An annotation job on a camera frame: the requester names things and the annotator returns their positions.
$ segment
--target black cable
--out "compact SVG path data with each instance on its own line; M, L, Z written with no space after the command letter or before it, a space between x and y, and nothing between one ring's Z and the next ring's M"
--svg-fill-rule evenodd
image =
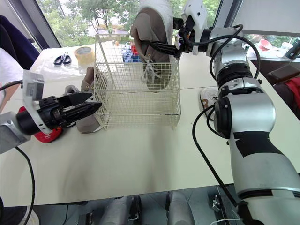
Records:
M65 218L65 221L62 223L62 225L65 225L66 222L67 222L67 218L68 218L68 210L69 210L69 205L67 205L66 218Z
M20 81L12 81L12 82L10 82L10 83L4 85L3 87L0 87L0 91L4 90L4 89L6 89L6 88L9 88L9 87L11 87L11 86L14 86L14 85L16 85L16 84L22 84L22 83L23 83L23 80L20 80Z
M1 224L3 217L4 217L4 206L3 206L2 198L0 197L0 224Z
M222 137L217 131L215 131L211 126L210 126L210 117L212 115L212 113L215 111L215 108L212 108L212 110L210 111L210 113L207 115L207 118L206 118L206 124L208 126L208 128L216 135L218 135L219 137Z
M29 208L29 212L27 215L27 218L24 222L24 225L27 225L29 217L31 216L31 212L33 210L33 204L34 204L34 196L36 193L36 184L35 184L35 180L34 180L34 174L33 174L33 169L32 169L32 165L30 162L30 159L28 158L28 156L19 148L19 147L15 147L15 149L18 150L18 152L20 152L26 159L28 166L29 166L29 170L30 170L30 174L31 174L31 182L32 182L32 197L31 197L31 204L30 204L30 208Z
M214 177L216 178L216 180L218 181L220 187L224 190L225 194L227 195L228 199L231 201L231 203L236 207L238 205L238 203L235 201L235 199L233 198L233 196L230 194L230 192L228 191L228 189L226 188L225 184L223 183L223 181L221 180L221 178L219 177L219 175L217 174L217 172L215 171L214 167L212 166L212 164L210 163L210 161L208 160L208 158L206 157L205 153L203 152L203 150L201 149L197 138L196 138L196 134L195 134L195 129L196 129L196 124L198 122L198 120L200 119L200 117L207 112L209 109L213 108L214 105L211 105L209 107L207 107L206 109L204 109L195 119L194 123L193 123L193 129L192 129L192 136L193 136L193 140L195 142L195 145L197 146L197 149L199 150L200 154L202 155L204 161L206 162L207 166L209 167L209 169L211 170L212 174L214 175Z
M212 71L212 63L216 57L216 55L219 53L219 51L221 51L221 49L228 44L232 39L234 39L244 28L244 26L242 24L233 26L234 28L238 28L238 30L231 36L231 38L227 39L212 55L211 59L210 59L210 74L212 76L212 78L214 78L216 80L216 76L214 75L213 71Z
M195 45L195 46L202 46L202 45L207 45L209 43L212 43L212 42L215 42L215 41L218 41L218 40L221 40L221 39L226 39L226 38L231 38L232 35L224 35L224 36L220 36L220 37L216 37L216 38L213 38L211 40L207 40L207 41L202 41L202 42L192 42L188 39L188 36L187 34L184 35L184 40L189 44L189 45ZM256 67L256 73L255 73L255 76L254 78L257 79L258 77L258 74L259 74L259 70L260 70L260 67L261 67L261 57L259 55L259 52L257 50L257 48L255 47L255 45L249 41L248 39L244 38L244 37L241 37L241 36L236 36L235 39L238 39L238 40L241 40L243 42L246 42L248 45L250 45L255 54L256 54L256 57L257 57L257 67Z

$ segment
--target pink bowl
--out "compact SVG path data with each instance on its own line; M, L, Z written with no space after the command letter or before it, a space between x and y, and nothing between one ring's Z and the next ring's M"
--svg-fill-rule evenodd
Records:
M265 39L261 39L258 42L258 47L263 50L263 51L267 51L270 50L272 48L272 45L269 41L265 40Z

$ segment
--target red object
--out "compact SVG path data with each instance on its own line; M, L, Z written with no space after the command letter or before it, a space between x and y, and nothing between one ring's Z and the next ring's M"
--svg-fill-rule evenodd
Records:
M22 106L19 109L19 112L23 112L25 110L26 110L26 108L24 106ZM56 129L52 130L51 134L45 135L43 132L39 132L39 133L35 134L34 136L42 143L50 143L50 142L53 142L56 138L58 138L60 136L61 132L62 132L62 128L57 127Z
M294 93L297 106L300 109L300 77L295 77L285 84Z
M270 50L272 48L272 45L269 41L265 40L265 39L261 39L258 42L258 47L263 50L263 51L267 51Z
M138 55L135 45L131 45L131 50L133 55Z

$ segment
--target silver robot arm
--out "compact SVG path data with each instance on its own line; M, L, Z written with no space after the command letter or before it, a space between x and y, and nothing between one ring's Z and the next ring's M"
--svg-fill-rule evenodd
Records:
M233 34L215 28L210 38ZM211 56L226 39L209 44ZM238 213L246 225L297 225L300 178L290 160L270 141L275 107L250 73L242 41L233 39L216 55L214 70L219 99L215 129L229 139L235 189L243 201Z

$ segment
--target tape roll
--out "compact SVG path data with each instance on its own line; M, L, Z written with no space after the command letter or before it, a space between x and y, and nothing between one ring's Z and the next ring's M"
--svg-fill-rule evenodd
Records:
M78 60L79 65L91 64L95 61L95 54L91 47L84 46L77 48L74 54Z

